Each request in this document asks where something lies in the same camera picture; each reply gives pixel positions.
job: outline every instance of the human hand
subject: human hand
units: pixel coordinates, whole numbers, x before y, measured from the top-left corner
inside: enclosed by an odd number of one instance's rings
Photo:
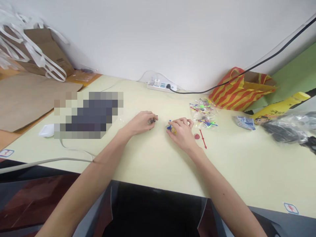
[[[131,136],[144,133],[155,126],[155,122],[149,122],[152,119],[158,120],[158,117],[151,111],[141,111],[122,129]]]
[[[169,129],[167,129],[167,133],[182,150],[189,153],[199,148],[192,134],[194,123],[191,119],[180,118],[169,122],[169,124],[175,128],[177,134],[173,134]]]

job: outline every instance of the human arm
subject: human arm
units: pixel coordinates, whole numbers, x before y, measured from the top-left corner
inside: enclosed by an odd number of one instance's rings
[[[250,209],[195,142],[191,132],[193,121],[180,118],[169,124],[176,129],[177,134],[174,135],[170,130],[167,130],[167,133],[195,163],[205,180],[216,210],[233,235],[235,237],[267,237]]]
[[[118,131],[110,143],[97,155],[60,200],[36,237],[70,237],[77,225],[107,188],[133,135],[152,129],[148,123],[158,117],[150,111],[136,115]]]

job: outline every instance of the red and yellow striped bag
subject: red and yellow striped bag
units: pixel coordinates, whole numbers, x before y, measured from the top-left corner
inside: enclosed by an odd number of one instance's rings
[[[215,88],[209,95],[210,100],[226,110],[244,111],[254,101],[277,88],[276,82],[269,75],[249,71],[238,76],[243,72],[241,68],[232,68],[218,85],[232,81]]]

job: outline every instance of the white mouse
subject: white mouse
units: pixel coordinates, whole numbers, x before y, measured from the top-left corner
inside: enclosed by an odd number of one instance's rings
[[[54,124],[46,124],[39,132],[40,137],[52,137],[54,136]]]

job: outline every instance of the sticker label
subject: sticker label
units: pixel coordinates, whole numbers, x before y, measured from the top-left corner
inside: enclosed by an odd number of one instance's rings
[[[4,150],[0,151],[0,157],[9,157],[13,153],[14,153],[14,150],[4,149]]]
[[[294,206],[293,204],[286,203],[286,202],[284,202],[283,204],[289,213],[299,215],[299,211],[297,210],[296,206]]]

